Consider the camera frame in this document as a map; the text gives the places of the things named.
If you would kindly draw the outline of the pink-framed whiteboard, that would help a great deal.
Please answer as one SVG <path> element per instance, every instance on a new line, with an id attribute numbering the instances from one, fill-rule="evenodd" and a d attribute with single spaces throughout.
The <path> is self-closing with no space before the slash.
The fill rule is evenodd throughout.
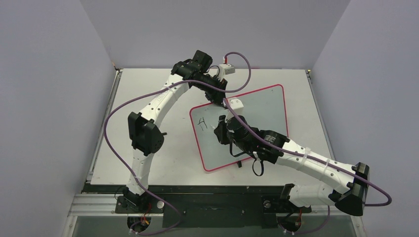
<path id="1" fill-rule="evenodd" d="M 239 116 L 258 136 L 270 144 L 279 146 L 289 135 L 285 105 L 285 92 L 280 84 L 239 94 L 244 105 Z M 222 145 L 218 142 L 211 125 L 218 126 L 218 118 L 227 115 L 227 109 L 208 103 L 193 107 L 189 116 L 195 139 L 205 171 L 214 171 L 233 165 L 237 161 L 261 156 L 265 161 L 273 162 L 272 155 L 280 152 L 256 139 L 240 122 L 235 119 L 227 125 L 233 144 Z"/>

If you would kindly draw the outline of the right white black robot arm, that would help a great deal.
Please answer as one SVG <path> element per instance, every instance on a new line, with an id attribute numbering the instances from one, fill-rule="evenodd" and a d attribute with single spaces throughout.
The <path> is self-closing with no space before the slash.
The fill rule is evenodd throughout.
<path id="1" fill-rule="evenodd" d="M 369 185 L 370 168 L 359 162 L 355 165 L 323 157 L 304 148 L 289 137 L 272 130 L 246 129 L 247 122 L 235 117 L 219 116 L 214 133 L 223 145 L 236 146 L 237 156 L 248 155 L 260 164 L 287 166 L 319 181 L 319 185 L 287 184 L 279 196 L 279 206 L 285 211 L 295 207 L 334 205 L 338 210 L 352 215 L 364 214 Z"/>

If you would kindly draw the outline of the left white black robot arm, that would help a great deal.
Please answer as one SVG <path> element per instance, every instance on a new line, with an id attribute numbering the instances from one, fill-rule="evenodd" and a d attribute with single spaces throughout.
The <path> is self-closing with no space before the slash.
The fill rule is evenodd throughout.
<path id="1" fill-rule="evenodd" d="M 180 61 L 174 65 L 163 86 L 163 92 L 157 94 L 151 102 L 138 113 L 128 115 L 128 134 L 133 147 L 133 173 L 123 190 L 123 204 L 134 212 L 146 211 L 150 207 L 151 196 L 146 193 L 148 177 L 154 154 L 162 147 L 163 132 L 159 127 L 175 102 L 190 87 L 195 86 L 205 92 L 206 98 L 220 105 L 225 98 L 227 80 L 225 75 L 235 72 L 234 66 L 223 63 L 218 65 L 218 73 L 207 73 L 212 58 L 202 51 L 196 51 L 192 59 Z"/>

